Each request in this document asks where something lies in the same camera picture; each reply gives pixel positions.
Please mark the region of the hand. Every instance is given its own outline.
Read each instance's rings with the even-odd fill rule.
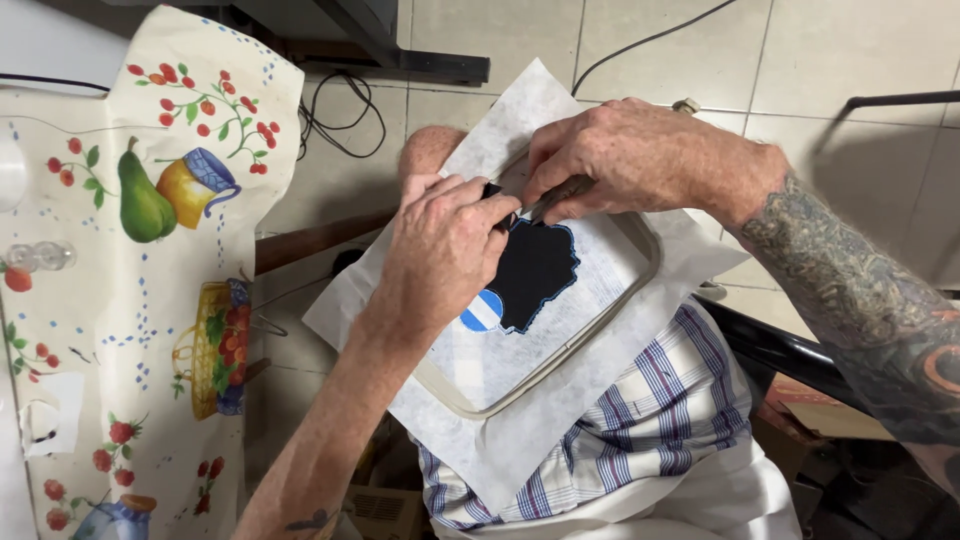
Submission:
[[[783,180],[776,146],[726,132],[687,114],[630,97],[543,126],[530,142],[523,202],[575,174],[597,181],[544,215],[552,225],[603,211],[704,209],[738,225]]]
[[[494,225],[520,201],[500,194],[480,200],[487,182],[407,177],[380,285],[358,318],[372,330],[368,335],[425,353],[493,280],[507,245],[507,232]]]

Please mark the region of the leg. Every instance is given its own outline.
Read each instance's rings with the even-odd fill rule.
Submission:
[[[432,174],[444,166],[444,161],[453,154],[467,134],[445,126],[427,126],[410,135],[397,166],[399,181],[412,174]]]

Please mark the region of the wooden stick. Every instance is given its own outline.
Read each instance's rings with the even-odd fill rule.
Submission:
[[[310,257],[357,236],[385,227],[394,218],[396,208],[350,217],[328,225],[278,234],[256,241],[256,269],[259,276],[280,266]]]

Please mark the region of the black cable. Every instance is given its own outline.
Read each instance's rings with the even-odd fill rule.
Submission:
[[[663,32],[660,32],[659,34],[654,34],[654,35],[652,35],[652,36],[650,36],[650,37],[645,37],[644,39],[641,39],[640,41],[635,41],[634,43],[631,43],[631,44],[627,45],[626,47],[620,49],[619,51],[616,51],[615,53],[612,53],[612,54],[607,55],[606,57],[600,59],[600,61],[596,62],[594,65],[592,65],[592,66],[590,66],[589,68],[587,68],[587,71],[585,71],[584,74],[580,76],[580,79],[577,80],[577,84],[576,84],[576,85],[573,85],[573,90],[570,92],[570,95],[572,95],[573,97],[576,97],[576,96],[577,96],[577,90],[580,89],[580,85],[584,82],[584,79],[587,78],[587,75],[589,75],[591,71],[593,71],[594,69],[596,69],[597,67],[599,67],[599,66],[600,66],[602,63],[604,63],[605,61],[608,61],[608,60],[610,60],[610,59],[612,59],[612,58],[614,58],[614,57],[617,57],[617,56],[619,56],[619,55],[622,55],[623,53],[629,51],[630,49],[633,49],[634,47],[639,47],[640,45],[642,45],[642,44],[644,44],[644,43],[646,43],[646,42],[648,42],[648,41],[653,41],[654,39],[657,39],[657,38],[659,38],[659,37],[664,37],[664,36],[668,36],[668,35],[670,35],[670,34],[673,34],[674,32],[677,32],[678,30],[680,30],[681,28],[686,28],[687,26],[690,26],[691,24],[697,22],[698,20],[700,20],[700,19],[702,19],[702,18],[704,18],[704,17],[706,17],[706,16],[708,16],[708,15],[712,15],[712,14],[714,14],[714,13],[716,13],[716,12],[719,12],[720,10],[726,8],[727,6],[729,6],[730,4],[732,4],[733,2],[736,2],[736,0],[727,0],[727,1],[724,2],[723,4],[720,4],[719,6],[717,6],[716,8],[713,8],[712,10],[710,10],[710,11],[708,11],[708,12],[701,13],[701,14],[697,15],[696,17],[693,17],[692,19],[686,21],[686,22],[683,23],[683,24],[678,24],[677,26],[675,26],[675,27],[673,27],[673,28],[671,28],[671,29],[669,29],[669,30],[664,30]]]
[[[53,79],[50,77],[38,77],[36,75],[17,75],[15,73],[0,73],[0,79],[11,79],[14,81],[33,81],[35,83],[54,83],[55,85],[86,86],[95,90],[109,92],[106,86],[94,85],[93,83],[83,83],[81,81],[67,81],[66,79]]]
[[[318,120],[316,117],[317,96],[318,94],[320,94],[320,88],[322,88],[327,81],[329,81],[330,79],[333,79],[334,77],[344,78],[344,80],[346,80],[347,84],[350,86],[350,89],[353,90],[353,93],[356,94],[358,98],[360,98],[360,101],[366,104],[366,106],[363,109],[363,112],[360,113],[360,116],[358,116],[357,119],[354,120],[351,124],[348,124],[346,126],[327,126],[323,122]],[[366,94],[364,94],[360,90],[360,87],[357,86],[354,80],[359,81],[360,84],[364,86],[364,88],[367,90]],[[323,140],[325,140],[326,142],[329,142],[337,150],[340,150],[341,152],[343,152],[344,154],[347,154],[352,158],[359,158],[359,159],[369,158],[370,156],[375,154],[376,151],[379,150],[381,146],[383,146],[383,141],[386,140],[387,138],[387,125],[384,124],[383,115],[380,114],[380,110],[376,107],[376,105],[373,104],[373,101],[371,101],[371,98],[372,98],[372,91],[370,89],[370,85],[368,85],[367,82],[361,79],[360,77],[349,75],[344,71],[337,71],[335,73],[331,73],[330,75],[327,75],[326,77],[324,77],[317,84],[317,89],[314,90],[313,92],[313,98],[310,100],[310,109],[306,107],[306,104],[303,102],[303,98],[302,97],[300,98],[300,107],[298,109],[298,112],[300,116],[306,121],[306,127],[303,128],[303,131],[300,133],[300,155],[297,156],[297,161],[302,160],[303,157],[306,156],[306,141],[310,137],[310,134],[313,132],[317,132]],[[380,142],[376,143],[376,148],[371,150],[368,154],[363,154],[363,155],[354,154],[353,152],[348,150],[347,147],[345,147],[339,141],[334,139],[331,134],[327,133],[327,130],[330,130],[331,132],[339,131],[339,130],[347,130],[349,128],[356,126],[357,124],[360,123],[360,120],[363,120],[364,116],[367,115],[367,111],[371,109],[373,109],[373,112],[376,114],[377,120],[380,121],[381,135],[380,135]]]

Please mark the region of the sewing machine cover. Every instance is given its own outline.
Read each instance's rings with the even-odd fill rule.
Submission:
[[[0,251],[77,254],[0,263],[39,538],[232,533],[253,229],[293,176],[302,82],[256,39],[163,6],[106,97],[0,91],[31,179]]]

